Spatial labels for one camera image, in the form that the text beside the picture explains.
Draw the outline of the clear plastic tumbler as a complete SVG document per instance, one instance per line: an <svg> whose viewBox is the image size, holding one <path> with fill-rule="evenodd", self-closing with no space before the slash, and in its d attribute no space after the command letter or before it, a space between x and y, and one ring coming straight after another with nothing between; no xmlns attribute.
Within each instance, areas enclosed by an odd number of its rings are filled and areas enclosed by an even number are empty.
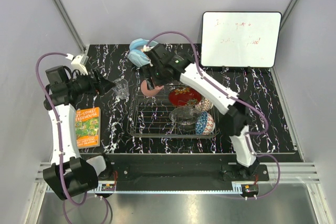
<svg viewBox="0 0 336 224"><path fill-rule="evenodd" d="M119 78L113 82L115 86L112 88L119 99L126 99L129 97L129 84L124 78Z"/></svg>

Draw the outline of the pink plastic cup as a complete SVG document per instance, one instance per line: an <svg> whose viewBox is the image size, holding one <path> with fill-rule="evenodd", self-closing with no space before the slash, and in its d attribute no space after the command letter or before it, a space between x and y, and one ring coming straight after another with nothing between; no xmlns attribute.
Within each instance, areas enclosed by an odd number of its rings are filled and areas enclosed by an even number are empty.
<svg viewBox="0 0 336 224"><path fill-rule="evenodd" d="M142 81L141 86L140 86L140 90L141 90L142 94L146 97L156 96L163 88L164 88L164 86L155 86L154 89L150 90L148 88L147 82L145 80Z"/></svg>

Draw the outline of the red floral lacquer bowl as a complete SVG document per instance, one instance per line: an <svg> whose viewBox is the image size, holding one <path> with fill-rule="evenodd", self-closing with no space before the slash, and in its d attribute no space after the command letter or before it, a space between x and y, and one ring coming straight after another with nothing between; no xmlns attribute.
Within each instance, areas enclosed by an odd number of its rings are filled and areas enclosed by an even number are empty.
<svg viewBox="0 0 336 224"><path fill-rule="evenodd" d="M191 87L182 86L171 91L168 100L174 106L195 106L202 100L202 95Z"/></svg>

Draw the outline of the black wire dish rack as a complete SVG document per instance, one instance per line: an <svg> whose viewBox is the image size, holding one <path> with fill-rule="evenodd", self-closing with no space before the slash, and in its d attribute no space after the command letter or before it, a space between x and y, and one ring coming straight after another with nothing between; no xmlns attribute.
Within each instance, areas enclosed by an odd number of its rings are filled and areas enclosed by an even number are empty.
<svg viewBox="0 0 336 224"><path fill-rule="evenodd" d="M133 89L128 133L134 137L212 138L219 112L186 85L166 85L154 97Z"/></svg>

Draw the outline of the clear glass bowl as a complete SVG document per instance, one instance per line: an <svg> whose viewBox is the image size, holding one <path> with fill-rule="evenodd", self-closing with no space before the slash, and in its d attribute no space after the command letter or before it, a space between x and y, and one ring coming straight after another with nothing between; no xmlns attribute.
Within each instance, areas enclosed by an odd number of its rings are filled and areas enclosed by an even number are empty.
<svg viewBox="0 0 336 224"><path fill-rule="evenodd" d="M169 114L169 119L176 124L191 125L200 115L201 112L192 106L180 106Z"/></svg>

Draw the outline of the beige patterned bowl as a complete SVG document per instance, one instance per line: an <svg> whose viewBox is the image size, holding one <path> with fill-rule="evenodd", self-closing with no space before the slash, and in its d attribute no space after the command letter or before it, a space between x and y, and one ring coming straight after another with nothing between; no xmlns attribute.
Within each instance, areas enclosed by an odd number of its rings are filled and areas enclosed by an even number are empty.
<svg viewBox="0 0 336 224"><path fill-rule="evenodd" d="M195 109L199 110L200 112L207 112L213 107L211 101L205 97L202 97L199 103L195 105Z"/></svg>

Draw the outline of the blue triangle pattern bowl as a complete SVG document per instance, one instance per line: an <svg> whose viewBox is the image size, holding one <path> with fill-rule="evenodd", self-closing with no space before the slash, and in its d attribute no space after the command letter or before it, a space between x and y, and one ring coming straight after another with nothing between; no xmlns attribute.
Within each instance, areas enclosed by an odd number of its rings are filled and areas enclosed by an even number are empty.
<svg viewBox="0 0 336 224"><path fill-rule="evenodd" d="M208 112L202 112L195 123L196 135L209 135L215 129L215 121Z"/></svg>

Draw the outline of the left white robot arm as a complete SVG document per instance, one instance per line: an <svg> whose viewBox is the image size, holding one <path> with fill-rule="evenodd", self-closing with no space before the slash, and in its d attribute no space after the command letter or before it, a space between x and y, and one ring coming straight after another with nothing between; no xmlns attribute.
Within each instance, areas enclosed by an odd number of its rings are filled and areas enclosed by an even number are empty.
<svg viewBox="0 0 336 224"><path fill-rule="evenodd" d="M89 159L80 156L75 133L77 98L83 94L104 95L115 87L97 71L70 78L70 69L56 66L46 70L44 107L52 123L53 153L51 166L43 170L43 179L61 200L78 196L98 187L100 179L113 175L105 154Z"/></svg>

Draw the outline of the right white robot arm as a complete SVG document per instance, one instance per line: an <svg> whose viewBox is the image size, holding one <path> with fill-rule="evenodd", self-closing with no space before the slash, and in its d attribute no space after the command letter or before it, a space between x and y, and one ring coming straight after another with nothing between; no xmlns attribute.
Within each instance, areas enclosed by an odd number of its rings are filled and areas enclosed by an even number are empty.
<svg viewBox="0 0 336 224"><path fill-rule="evenodd" d="M209 99L222 115L218 126L229 136L236 153L239 176L250 180L257 174L257 156L251 145L249 131L248 106L249 104L238 97L231 89L222 86L206 72L200 69L195 62L176 60L172 65L154 66L146 64L141 67L145 77L145 84L149 90L177 80Z"/></svg>

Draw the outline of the light blue headphones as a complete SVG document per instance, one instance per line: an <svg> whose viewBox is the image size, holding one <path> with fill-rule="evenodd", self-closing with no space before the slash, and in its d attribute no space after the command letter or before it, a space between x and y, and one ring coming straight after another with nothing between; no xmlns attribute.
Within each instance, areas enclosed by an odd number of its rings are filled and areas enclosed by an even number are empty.
<svg viewBox="0 0 336 224"><path fill-rule="evenodd" d="M143 52L143 47L147 45L149 41L146 39L136 39L129 45L128 59L138 68L150 64L150 59Z"/></svg>

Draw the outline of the orange treehouse book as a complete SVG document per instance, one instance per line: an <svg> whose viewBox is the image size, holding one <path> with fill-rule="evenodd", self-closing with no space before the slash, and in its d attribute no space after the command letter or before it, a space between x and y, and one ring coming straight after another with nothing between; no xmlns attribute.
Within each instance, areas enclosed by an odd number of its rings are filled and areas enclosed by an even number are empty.
<svg viewBox="0 0 336 224"><path fill-rule="evenodd" d="M79 149L100 146L100 123L99 107L76 111L75 130Z"/></svg>

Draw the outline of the white dry-erase board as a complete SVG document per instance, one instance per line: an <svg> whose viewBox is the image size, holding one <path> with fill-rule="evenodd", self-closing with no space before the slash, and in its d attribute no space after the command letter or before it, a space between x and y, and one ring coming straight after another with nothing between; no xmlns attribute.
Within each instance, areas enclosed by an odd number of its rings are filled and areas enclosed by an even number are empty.
<svg viewBox="0 0 336 224"><path fill-rule="evenodd" d="M273 67L281 18L280 12L205 12L201 65Z"/></svg>

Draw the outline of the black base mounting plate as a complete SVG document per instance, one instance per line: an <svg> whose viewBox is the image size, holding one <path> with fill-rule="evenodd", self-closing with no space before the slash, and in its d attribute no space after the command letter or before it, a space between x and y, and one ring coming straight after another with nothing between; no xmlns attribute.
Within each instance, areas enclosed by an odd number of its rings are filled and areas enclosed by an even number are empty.
<svg viewBox="0 0 336 224"><path fill-rule="evenodd" d="M266 165L244 168L235 154L107 154L118 174L137 177L213 176L230 181L269 181Z"/></svg>

